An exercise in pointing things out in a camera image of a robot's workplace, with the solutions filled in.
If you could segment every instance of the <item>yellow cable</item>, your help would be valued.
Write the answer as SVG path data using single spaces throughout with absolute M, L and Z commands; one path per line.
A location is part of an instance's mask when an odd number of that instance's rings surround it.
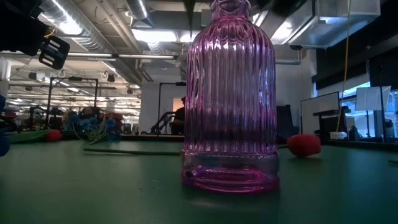
M 52 36 L 52 35 L 54 34 L 54 32 L 55 32 L 55 29 L 54 29 L 54 30 L 52 30 L 51 34 L 47 34 L 47 35 L 45 35 L 45 36 L 44 36 L 44 38 L 49 38 L 50 36 Z
M 338 113 L 338 122 L 336 132 L 338 132 L 338 128 L 340 127 L 340 119 L 341 119 L 341 111 L 343 109 L 343 98 L 344 98 L 344 90 L 346 88 L 346 79 L 348 73 L 348 47 L 349 47 L 349 17 L 351 15 L 351 0 L 348 1 L 348 20 L 347 20 L 347 41 L 346 41 L 346 58 L 345 58 L 345 68 L 344 68 L 344 80 L 343 80 L 343 92 L 341 93 L 341 103 L 340 103 L 340 112 Z

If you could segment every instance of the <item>bottle base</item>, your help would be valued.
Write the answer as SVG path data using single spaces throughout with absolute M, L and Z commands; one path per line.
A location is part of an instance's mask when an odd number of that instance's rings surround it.
M 183 158 L 182 182 L 200 189 L 256 193 L 279 188 L 278 155 L 223 157 L 189 155 Z

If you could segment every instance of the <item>person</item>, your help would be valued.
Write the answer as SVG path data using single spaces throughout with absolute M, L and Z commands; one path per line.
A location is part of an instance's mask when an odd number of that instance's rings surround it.
M 173 123 L 170 123 L 172 134 L 183 134 L 185 129 L 185 97 L 181 98 L 184 105 L 175 112 Z

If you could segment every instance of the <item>desk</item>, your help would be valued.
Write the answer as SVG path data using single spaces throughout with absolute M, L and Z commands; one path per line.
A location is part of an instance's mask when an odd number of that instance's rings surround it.
M 102 147 L 179 151 L 183 143 Z M 297 159 L 281 149 L 280 190 L 229 195 L 183 186 L 179 156 L 82 148 L 81 141 L 12 145 L 0 158 L 0 223 L 398 223 L 393 152 L 323 146 Z

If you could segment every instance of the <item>pink glass bottle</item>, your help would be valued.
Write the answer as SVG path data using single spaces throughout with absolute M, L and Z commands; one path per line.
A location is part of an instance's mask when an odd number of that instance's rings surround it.
M 275 56 L 246 0 L 214 0 L 188 52 L 185 184 L 220 192 L 278 188 Z

